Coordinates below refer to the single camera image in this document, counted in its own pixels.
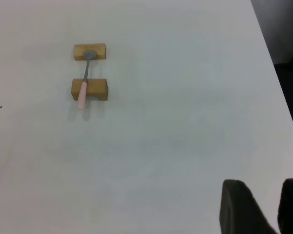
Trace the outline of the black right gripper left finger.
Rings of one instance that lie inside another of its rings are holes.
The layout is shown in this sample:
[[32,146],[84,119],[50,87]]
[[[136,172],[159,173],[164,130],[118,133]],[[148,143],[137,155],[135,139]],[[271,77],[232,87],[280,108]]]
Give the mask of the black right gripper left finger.
[[250,189],[240,180],[223,181],[219,222],[223,234],[276,233]]

